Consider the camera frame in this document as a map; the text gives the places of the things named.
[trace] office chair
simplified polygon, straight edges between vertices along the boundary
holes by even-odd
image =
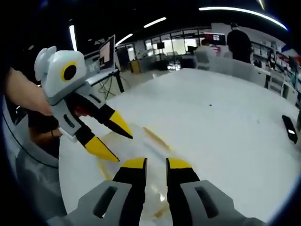
[[[195,51],[194,54],[196,58],[196,68],[209,71],[211,65],[207,53],[204,51],[200,51],[200,52]]]

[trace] cable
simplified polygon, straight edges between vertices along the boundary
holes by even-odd
[[[104,89],[105,84],[107,84],[107,82],[109,81],[110,78],[107,78],[107,80],[105,82],[100,82],[102,83],[102,86],[98,89],[98,92],[100,92],[101,89]]]
[[[109,87],[109,90],[108,90],[108,92],[107,92],[107,95],[106,95],[105,99],[107,99],[109,93],[111,93],[110,90],[111,90],[111,87],[112,87],[112,81],[113,81],[113,76],[111,76],[110,87]]]
[[[121,77],[124,81],[126,81],[126,82],[127,82],[127,85],[131,88],[130,83],[129,83],[125,78],[123,78],[121,75],[120,75],[120,77]]]
[[[3,119],[4,119],[4,121],[5,121],[6,126],[8,127],[8,130],[10,131],[11,135],[13,136],[13,138],[16,140],[16,142],[20,145],[20,147],[21,147],[21,148],[22,148],[22,149],[23,149],[23,150],[24,150],[24,151],[25,151],[32,159],[34,159],[34,160],[37,161],[38,163],[43,164],[43,165],[45,165],[45,166],[49,166],[49,167],[51,167],[51,168],[58,169],[58,167],[55,167],[55,166],[52,166],[52,165],[48,165],[48,164],[46,164],[46,163],[43,163],[43,162],[37,160],[36,158],[34,158],[31,154],[29,154],[28,151],[23,147],[23,145],[20,144],[20,142],[17,140],[17,138],[15,137],[14,133],[11,131],[11,129],[10,129],[9,125],[8,125],[8,122],[6,121],[6,119],[5,119],[5,117],[4,117],[4,113],[3,113],[3,112],[2,112],[2,116],[3,116]]]
[[[102,85],[102,87],[100,87],[99,89],[98,89],[98,92],[99,93],[101,93],[101,94],[104,94],[104,96],[106,96],[107,95],[107,89],[105,88],[105,84],[109,81],[109,79],[110,78],[108,78],[107,80],[106,80],[106,82],[105,83],[103,83],[103,85]]]

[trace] white robot head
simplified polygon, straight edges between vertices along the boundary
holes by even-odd
[[[36,58],[34,69],[36,79],[41,81],[48,99],[55,97],[63,89],[74,87],[74,83],[86,75],[82,53],[69,50],[56,51],[55,46],[41,50]]]

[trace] human arm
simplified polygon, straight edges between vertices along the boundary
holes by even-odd
[[[23,108],[52,115],[41,87],[29,81],[20,71],[11,68],[5,79],[4,91],[7,97]]]
[[[36,145],[48,144],[53,139],[60,137],[62,135],[62,133],[58,128],[46,133],[40,133],[34,127],[29,127],[29,134],[30,134],[30,139]]]
[[[232,51],[232,44],[233,44],[233,33],[229,32],[227,35],[227,46],[229,48],[229,51]]]
[[[250,40],[250,38],[249,38],[249,36],[246,34],[246,33],[244,33],[245,34],[245,42],[246,42],[246,46],[248,47],[248,49],[250,50],[250,52],[252,51],[252,43],[251,43],[251,40]]]

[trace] computer monitor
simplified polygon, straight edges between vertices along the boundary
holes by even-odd
[[[99,69],[114,67],[115,35],[99,48]]]
[[[165,48],[164,42],[157,43],[157,49]]]

